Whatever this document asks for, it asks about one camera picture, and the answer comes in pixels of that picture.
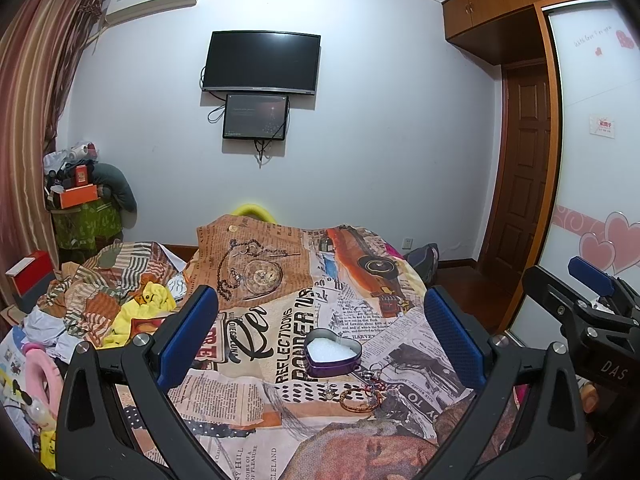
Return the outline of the right hand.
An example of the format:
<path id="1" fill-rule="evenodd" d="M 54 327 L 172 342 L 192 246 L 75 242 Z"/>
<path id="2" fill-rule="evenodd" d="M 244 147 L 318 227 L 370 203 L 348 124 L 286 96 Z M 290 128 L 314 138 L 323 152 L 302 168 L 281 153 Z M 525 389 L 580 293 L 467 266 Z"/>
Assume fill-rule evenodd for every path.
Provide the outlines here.
<path id="1" fill-rule="evenodd" d="M 577 378 L 577 383 L 580 402 L 582 402 L 582 409 L 586 414 L 593 413 L 600 403 L 600 392 L 598 386 L 582 377 Z"/>

